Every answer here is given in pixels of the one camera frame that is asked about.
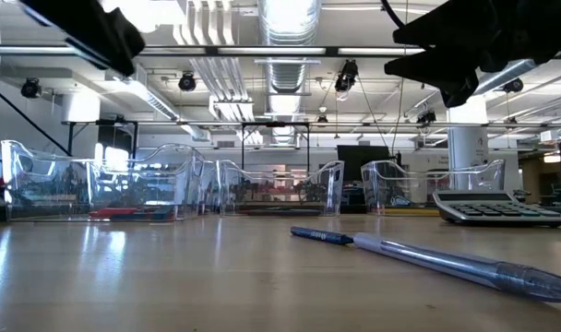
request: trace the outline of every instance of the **pillar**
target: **pillar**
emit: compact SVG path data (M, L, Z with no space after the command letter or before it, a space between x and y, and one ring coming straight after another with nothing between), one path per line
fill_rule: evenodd
M93 122L100 119L101 100L93 91L78 91L66 94L62 100L62 122ZM75 128L78 133L82 125ZM72 153L80 158L94 158L98 142L98 126L89 125L74 138Z
M486 124L485 98L473 96L459 107L448 110L450 123ZM486 127L451 127L448 129L448 167L457 170L483 165L488 160L488 137ZM468 190L467 176L455 179L454 189Z

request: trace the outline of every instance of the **desk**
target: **desk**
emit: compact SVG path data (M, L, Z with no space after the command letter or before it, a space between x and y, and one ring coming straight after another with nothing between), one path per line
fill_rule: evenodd
M0 225L0 330L561 331L561 304L292 237L292 225L381 231L561 275L561 228L364 215L17 223Z

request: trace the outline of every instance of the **clear plastic tray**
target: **clear plastic tray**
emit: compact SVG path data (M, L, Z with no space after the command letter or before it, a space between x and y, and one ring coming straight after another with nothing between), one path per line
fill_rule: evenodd
M219 160L221 214L267 214L305 210L310 215L338 216L343 161L331 161L317 172L246 172Z
M361 167L366 210L432 206L435 190L504 190L504 167L503 160L494 160L447 172L406 172L393 161L371 161Z
M200 177L200 202L198 214L219 213L219 196L217 162L206 160Z
M202 156L164 145L143 160L79 160L2 142L9 220L164 222L198 213Z

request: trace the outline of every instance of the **calculator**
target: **calculator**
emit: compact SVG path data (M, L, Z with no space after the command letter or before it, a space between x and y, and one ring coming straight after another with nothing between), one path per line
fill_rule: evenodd
M498 226L561 226L561 213L520 203L504 191L433 193L440 217L449 222Z

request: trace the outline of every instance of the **ductwork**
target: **ductwork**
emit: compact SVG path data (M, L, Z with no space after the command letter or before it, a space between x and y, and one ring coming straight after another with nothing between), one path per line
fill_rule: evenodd
M262 41L273 46L307 46L314 43L321 0L258 0ZM304 91L307 65L270 64L267 67L269 93L298 94ZM269 96L269 108L280 120L292 120L301 97ZM279 143L291 141L292 130L274 128Z

